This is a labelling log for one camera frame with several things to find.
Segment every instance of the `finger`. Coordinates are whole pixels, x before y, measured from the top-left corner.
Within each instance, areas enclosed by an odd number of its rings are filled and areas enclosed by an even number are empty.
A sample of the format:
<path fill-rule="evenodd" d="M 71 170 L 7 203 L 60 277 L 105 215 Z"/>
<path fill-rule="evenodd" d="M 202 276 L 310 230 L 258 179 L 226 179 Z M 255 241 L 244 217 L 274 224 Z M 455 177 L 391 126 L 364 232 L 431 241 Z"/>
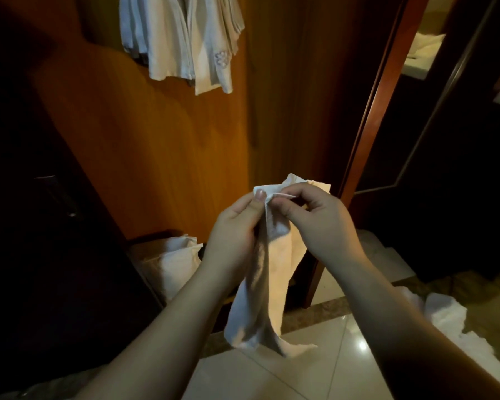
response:
<path fill-rule="evenodd" d="M 273 198 L 270 206 L 280 211 L 287 219 L 292 221 L 297 228 L 310 218 L 311 213 L 286 198 Z"/>
<path fill-rule="evenodd" d="M 314 185 L 310 185 L 307 182 L 299 182 L 298 184 L 289 185 L 288 187 L 283 188 L 281 193 L 301 197 L 307 202 L 310 209 L 322 206 L 323 200 L 329 196 L 326 191 L 323 191 Z"/>
<path fill-rule="evenodd" d="M 233 219 L 248 206 L 248 204 L 253 198 L 254 198 L 253 192 L 249 192 L 246 195 L 241 196 L 238 200 L 235 201 L 233 205 L 225 209 L 223 214 L 226 217 Z"/>
<path fill-rule="evenodd" d="M 265 198 L 267 194 L 259 189 L 254 198 L 248 203 L 248 206 L 237 216 L 237 219 L 244 225 L 252 229 L 259 222 L 265 212 Z"/>

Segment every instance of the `wooden edge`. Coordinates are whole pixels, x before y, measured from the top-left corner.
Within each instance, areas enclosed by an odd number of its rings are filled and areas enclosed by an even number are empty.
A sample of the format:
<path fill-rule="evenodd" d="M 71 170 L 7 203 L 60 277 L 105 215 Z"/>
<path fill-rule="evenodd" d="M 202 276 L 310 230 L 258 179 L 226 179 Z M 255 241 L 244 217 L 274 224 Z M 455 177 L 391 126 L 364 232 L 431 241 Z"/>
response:
<path fill-rule="evenodd" d="M 347 208 L 352 201 L 353 194 L 367 163 L 380 123 L 387 111 L 394 88 L 400 78 L 402 66 L 409 52 L 409 47 L 415 38 L 427 4 L 428 0 L 404 0 L 397 12 L 368 99 L 365 114 L 359 127 L 356 142 L 352 149 L 347 171 L 339 190 L 338 196 Z M 319 261 L 313 270 L 311 283 L 303 304 L 304 308 L 311 306 L 323 272 L 324 265 Z"/>

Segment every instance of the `floral embroidery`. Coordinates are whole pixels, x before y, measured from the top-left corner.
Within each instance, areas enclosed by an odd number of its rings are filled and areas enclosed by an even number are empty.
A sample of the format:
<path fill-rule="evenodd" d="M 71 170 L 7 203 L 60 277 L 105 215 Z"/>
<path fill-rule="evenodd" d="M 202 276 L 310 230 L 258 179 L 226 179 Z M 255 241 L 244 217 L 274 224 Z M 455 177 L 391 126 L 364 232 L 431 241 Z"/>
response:
<path fill-rule="evenodd" d="M 230 53 L 228 51 L 221 51 L 215 53 L 215 63 L 225 69 L 230 64 Z"/>

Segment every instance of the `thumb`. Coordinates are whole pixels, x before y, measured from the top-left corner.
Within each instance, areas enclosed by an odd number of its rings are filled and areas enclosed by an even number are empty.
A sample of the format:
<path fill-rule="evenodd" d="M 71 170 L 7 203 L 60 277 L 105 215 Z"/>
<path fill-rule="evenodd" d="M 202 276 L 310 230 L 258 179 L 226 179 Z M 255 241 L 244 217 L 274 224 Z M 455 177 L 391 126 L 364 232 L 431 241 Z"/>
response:
<path fill-rule="evenodd" d="M 248 206 L 237 216 L 248 228 L 254 228 L 265 212 L 265 199 L 267 194 L 262 189 L 258 190 Z"/>
<path fill-rule="evenodd" d="M 298 229 L 300 229 L 301 225 L 306 222 L 311 215 L 304 208 L 286 198 L 274 198 L 270 201 L 270 206 L 292 221 Z"/>

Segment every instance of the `hanging clothes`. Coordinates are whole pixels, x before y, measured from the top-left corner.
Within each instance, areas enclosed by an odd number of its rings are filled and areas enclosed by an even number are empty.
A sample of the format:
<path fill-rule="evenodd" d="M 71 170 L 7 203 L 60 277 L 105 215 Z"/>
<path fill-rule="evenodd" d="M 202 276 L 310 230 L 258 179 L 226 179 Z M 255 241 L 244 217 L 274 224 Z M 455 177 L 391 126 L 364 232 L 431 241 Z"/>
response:
<path fill-rule="evenodd" d="M 196 95 L 233 91 L 230 62 L 243 29 L 237 0 L 120 0 L 124 50 L 147 56 L 154 80 L 193 80 Z"/>

